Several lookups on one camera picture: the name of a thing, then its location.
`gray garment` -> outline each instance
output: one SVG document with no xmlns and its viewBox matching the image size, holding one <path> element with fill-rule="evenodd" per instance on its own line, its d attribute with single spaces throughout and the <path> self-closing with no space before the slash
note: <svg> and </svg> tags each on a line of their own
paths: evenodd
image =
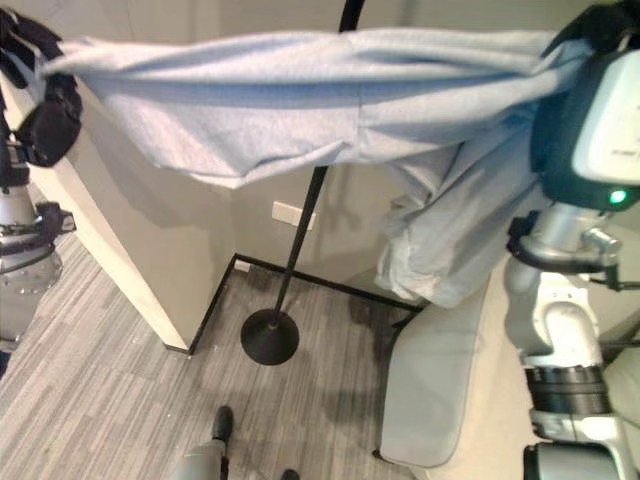
<svg viewBox="0 0 640 480">
<path fill-rule="evenodd" d="M 275 33 L 191 46 L 84 39 L 46 73 L 78 75 L 147 158 L 235 188 L 302 165 L 384 163 L 405 185 L 378 283 L 453 306 L 533 205 L 535 101 L 568 88 L 582 42 L 545 32 Z"/>
<path fill-rule="evenodd" d="M 194 448 L 180 461 L 172 480 L 226 480 L 222 475 L 225 444 L 222 440 L 211 440 Z"/>
</svg>

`black baseboard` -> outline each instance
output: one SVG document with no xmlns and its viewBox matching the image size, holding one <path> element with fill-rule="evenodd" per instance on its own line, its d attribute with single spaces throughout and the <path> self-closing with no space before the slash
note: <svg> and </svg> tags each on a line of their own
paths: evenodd
<svg viewBox="0 0 640 480">
<path fill-rule="evenodd" d="M 238 260 L 242 260 L 243 262 L 251 263 L 252 265 L 255 265 L 257 267 L 262 267 L 267 270 L 271 270 L 272 272 L 284 273 L 285 271 L 285 268 L 281 267 L 280 265 L 265 262 L 264 260 L 260 260 L 258 258 L 241 255 L 239 253 L 236 253 L 235 258 L 237 258 Z M 366 298 L 367 300 L 383 303 L 391 307 L 402 308 L 403 310 L 407 310 L 408 312 L 421 312 L 423 309 L 423 307 L 420 307 L 418 305 L 412 305 L 410 303 L 394 300 L 392 298 L 384 297 L 382 295 L 377 295 L 375 293 L 367 292 L 366 290 L 360 290 L 359 288 L 350 287 L 342 283 L 332 282 L 331 280 L 325 280 L 324 278 L 316 277 L 314 275 L 309 275 L 308 273 L 298 272 L 297 270 L 293 271 L 292 276 L 294 278 L 299 278 L 300 280 L 305 280 L 310 283 L 315 283 L 316 285 L 322 285 L 323 287 L 348 293 L 349 295 L 355 295 L 356 297 Z"/>
<path fill-rule="evenodd" d="M 198 331 L 196 332 L 195 336 L 193 337 L 193 341 L 191 342 L 191 346 L 188 349 L 183 349 L 183 348 L 172 347 L 172 346 L 169 346 L 169 345 L 165 344 L 165 347 L 168 350 L 171 350 L 171 351 L 174 351 L 174 352 L 181 352 L 181 353 L 184 353 L 184 354 L 187 354 L 187 355 L 193 355 L 195 353 L 196 348 L 198 347 L 198 342 L 200 342 L 200 338 L 202 337 L 204 329 L 207 327 L 207 323 L 209 322 L 209 320 L 213 316 L 213 312 L 214 312 L 216 306 L 218 305 L 218 301 L 220 300 L 220 297 L 222 296 L 222 292 L 224 291 L 224 288 L 225 288 L 225 286 L 227 284 L 227 280 L 229 279 L 229 275 L 233 271 L 233 267 L 234 267 L 234 264 L 235 264 L 236 260 L 241 260 L 243 262 L 250 263 L 251 265 L 255 265 L 257 267 L 261 267 L 261 268 L 264 268 L 266 270 L 270 270 L 272 272 L 283 273 L 285 271 L 285 268 L 281 267 L 280 265 L 276 265 L 276 264 L 273 264 L 273 263 L 265 262 L 264 260 L 260 260 L 258 258 L 253 258 L 253 257 L 249 257 L 247 255 L 241 255 L 239 253 L 234 254 L 231 257 L 231 260 L 229 261 L 229 264 L 227 265 L 227 269 L 225 270 L 224 274 L 222 275 L 222 279 L 220 280 L 220 284 L 218 285 L 216 293 L 213 295 L 213 299 L 211 300 L 211 304 L 209 305 L 209 308 L 207 309 L 207 313 L 205 313 L 204 318 L 202 319 L 202 322 L 200 323 L 200 327 L 198 327 Z M 316 285 L 322 285 L 323 287 L 331 288 L 333 290 L 338 290 L 338 291 L 343 292 L 343 293 L 348 293 L 349 295 L 354 295 L 356 297 L 366 298 L 367 300 L 371 300 L 371 301 L 374 301 L 374 302 L 378 302 L 378 303 L 382 303 L 382 304 L 385 304 L 385 305 L 389 305 L 391 307 L 401 308 L 401 309 L 406 310 L 407 312 L 409 312 L 409 315 L 407 316 L 407 319 L 409 319 L 409 320 L 413 319 L 413 317 L 415 317 L 418 313 L 420 313 L 424 309 L 424 305 L 412 305 L 410 303 L 401 302 L 401 301 L 398 301 L 398 300 L 394 300 L 392 298 L 384 297 L 382 295 L 376 295 L 375 293 L 367 292 L 365 290 L 360 290 L 359 288 L 350 287 L 350 286 L 344 285 L 342 283 L 332 282 L 330 280 L 325 280 L 324 278 L 315 277 L 315 276 L 309 275 L 307 273 L 298 272 L 296 270 L 294 270 L 292 276 L 294 278 L 298 278 L 300 280 L 305 280 L 307 282 L 314 283 Z"/>
</svg>

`green indicator light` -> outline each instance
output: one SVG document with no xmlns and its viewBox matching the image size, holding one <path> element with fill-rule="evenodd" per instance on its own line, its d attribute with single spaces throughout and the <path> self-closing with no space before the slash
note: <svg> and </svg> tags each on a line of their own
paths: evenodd
<svg viewBox="0 0 640 480">
<path fill-rule="evenodd" d="M 619 203 L 624 202 L 627 199 L 627 192 L 624 190 L 614 190 L 609 195 L 609 203 L 612 205 L 617 205 Z"/>
</svg>

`leg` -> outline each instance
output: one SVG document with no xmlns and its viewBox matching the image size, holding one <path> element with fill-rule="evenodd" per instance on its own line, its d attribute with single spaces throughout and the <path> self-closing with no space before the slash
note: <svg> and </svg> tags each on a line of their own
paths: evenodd
<svg viewBox="0 0 640 480">
<path fill-rule="evenodd" d="M 187 453 L 172 480 L 227 480 L 229 460 L 225 457 L 227 442 L 233 430 L 233 412 L 227 406 L 216 413 L 211 440 Z"/>
<path fill-rule="evenodd" d="M 187 453 L 173 480 L 224 480 L 222 474 L 226 446 L 222 440 L 211 440 Z"/>
</svg>

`cable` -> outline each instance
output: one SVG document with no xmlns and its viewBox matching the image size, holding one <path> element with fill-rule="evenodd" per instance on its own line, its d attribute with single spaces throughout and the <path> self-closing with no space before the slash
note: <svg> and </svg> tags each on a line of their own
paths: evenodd
<svg viewBox="0 0 640 480">
<path fill-rule="evenodd" d="M 6 268 L 6 269 L 0 269 L 0 275 L 4 275 L 5 273 L 15 272 L 16 270 L 20 270 L 22 268 L 27 268 L 27 267 L 30 267 L 31 265 L 35 265 L 39 261 L 44 260 L 49 255 L 51 255 L 55 251 L 55 249 L 56 249 L 56 247 L 52 243 L 49 246 L 49 248 L 47 249 L 47 251 L 44 252 L 42 255 L 38 255 L 37 257 L 34 257 L 31 260 L 27 260 L 26 262 L 19 263 L 18 265 L 14 265 L 13 267 L 9 267 L 9 268 Z"/>
</svg>

